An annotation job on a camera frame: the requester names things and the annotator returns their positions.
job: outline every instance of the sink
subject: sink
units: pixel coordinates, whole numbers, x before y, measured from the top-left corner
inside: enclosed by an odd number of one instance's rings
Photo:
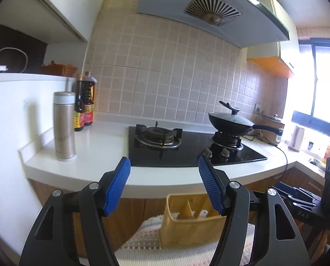
[[[321,171],[325,172],[326,164],[324,164],[320,160],[315,159],[315,158],[310,158],[309,163],[313,164],[314,166],[318,167]]]

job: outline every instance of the black frying pan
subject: black frying pan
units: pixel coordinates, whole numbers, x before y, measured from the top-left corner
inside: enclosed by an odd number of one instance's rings
[[[249,119],[237,115],[240,111],[239,108],[234,108],[229,105],[229,103],[224,103],[219,101],[224,107],[230,109],[230,113],[208,113],[209,120],[213,127],[218,131],[230,135],[230,136],[244,136],[248,134],[253,129],[271,131],[277,134],[277,138],[280,139],[283,133],[283,129],[276,129],[266,125],[255,125]]]

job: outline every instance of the window pane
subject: window pane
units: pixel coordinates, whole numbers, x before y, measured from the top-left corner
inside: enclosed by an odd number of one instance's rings
[[[318,81],[313,116],[330,123],[330,47],[315,49]]]
[[[314,99],[314,58],[311,45],[299,45],[300,51],[300,71],[294,77],[296,79],[297,100],[294,109],[298,112],[310,115]]]

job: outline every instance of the blue gripper pad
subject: blue gripper pad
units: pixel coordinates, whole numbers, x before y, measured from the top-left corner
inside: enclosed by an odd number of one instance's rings
[[[115,171],[116,175],[113,177],[112,182],[106,191],[106,201],[105,206],[103,207],[103,211],[107,216],[116,210],[124,186],[131,173],[131,161],[128,158],[123,157]]]
[[[198,160],[198,169],[213,209],[215,209],[220,215],[223,215],[223,192],[218,186],[209,166],[202,156]]]

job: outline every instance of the yellow plastic basket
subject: yellow plastic basket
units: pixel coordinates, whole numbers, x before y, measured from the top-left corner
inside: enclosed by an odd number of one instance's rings
[[[226,217],[203,194],[170,194],[166,198],[159,238],[164,248],[190,247],[218,241]]]

